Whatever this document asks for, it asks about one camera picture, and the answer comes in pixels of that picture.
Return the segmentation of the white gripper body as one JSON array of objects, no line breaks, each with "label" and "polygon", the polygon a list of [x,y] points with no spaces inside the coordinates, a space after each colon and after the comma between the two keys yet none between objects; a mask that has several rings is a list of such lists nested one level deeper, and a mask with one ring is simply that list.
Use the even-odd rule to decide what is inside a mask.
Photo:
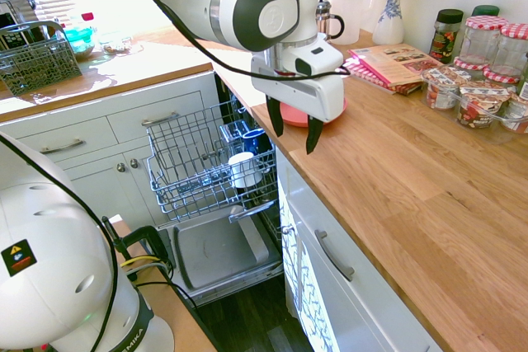
[{"label": "white gripper body", "polygon": [[344,109],[344,85],[339,76],[293,81],[266,80],[252,77],[253,86],[260,92],[286,103],[317,120],[335,120]]}]

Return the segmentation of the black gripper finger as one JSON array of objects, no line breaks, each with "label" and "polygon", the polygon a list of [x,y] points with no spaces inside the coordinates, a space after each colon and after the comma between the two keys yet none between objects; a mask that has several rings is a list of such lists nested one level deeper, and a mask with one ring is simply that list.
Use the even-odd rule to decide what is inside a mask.
[{"label": "black gripper finger", "polygon": [[314,118],[311,115],[307,117],[307,121],[308,136],[306,138],[305,149],[306,154],[309,155],[314,151],[317,146],[321,133],[323,132],[324,122],[322,120]]},{"label": "black gripper finger", "polygon": [[284,121],[281,115],[281,103],[271,96],[266,96],[266,108],[272,127],[277,137],[284,133]]}]

